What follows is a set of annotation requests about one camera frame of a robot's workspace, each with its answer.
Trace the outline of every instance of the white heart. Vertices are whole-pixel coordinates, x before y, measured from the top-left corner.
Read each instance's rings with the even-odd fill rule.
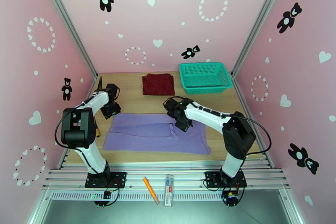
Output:
[[[325,51],[321,51],[319,54],[320,63],[324,63],[328,61],[330,58],[331,58],[331,54],[326,53]]]
[[[155,0],[147,0],[147,3],[148,3],[150,6],[154,7],[154,5],[155,5]]]
[[[162,40],[153,40],[153,44],[156,46],[156,47],[160,47],[162,45],[163,41]]]
[[[34,111],[33,116],[29,119],[29,124],[30,125],[37,125],[41,122],[42,122],[42,120],[41,120],[40,112],[39,111]]]
[[[310,196],[306,195],[306,196],[304,197],[304,200],[305,200],[308,204],[310,204],[311,206],[313,205],[313,203],[312,203],[312,199],[311,199]]]
[[[280,99],[280,106],[288,108],[291,106],[291,101],[288,100],[287,95],[282,95]]]

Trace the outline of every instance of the small package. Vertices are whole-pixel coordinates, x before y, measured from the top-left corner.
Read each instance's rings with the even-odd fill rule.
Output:
[[[165,176],[165,206],[172,207],[173,204],[174,176],[167,174]]]

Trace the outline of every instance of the metal floor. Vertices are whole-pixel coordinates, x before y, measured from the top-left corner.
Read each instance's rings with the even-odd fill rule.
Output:
[[[43,224],[287,224],[278,190],[246,190],[236,208],[219,201],[173,202],[172,208],[153,202],[117,202],[96,208],[91,201],[52,200]]]

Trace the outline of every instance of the red cloth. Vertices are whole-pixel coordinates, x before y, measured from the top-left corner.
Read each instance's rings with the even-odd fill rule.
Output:
[[[142,94],[175,95],[174,77],[168,73],[148,74],[142,77]]]

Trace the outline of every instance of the black mounting plate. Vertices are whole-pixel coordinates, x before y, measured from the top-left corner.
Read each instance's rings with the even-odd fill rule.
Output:
[[[206,171],[205,172],[205,182],[209,189],[211,188],[219,188],[219,187],[237,187],[236,182],[238,183],[239,187],[247,187],[246,180],[243,176],[243,171],[239,170],[234,178],[232,178],[232,182],[230,186],[224,186],[222,183],[222,179],[220,177],[219,171]]]
[[[86,188],[118,188],[118,183],[114,180],[116,179],[120,183],[121,189],[125,188],[126,182],[126,172],[110,172],[110,177],[102,177],[98,174],[87,174],[87,180],[85,182]]]

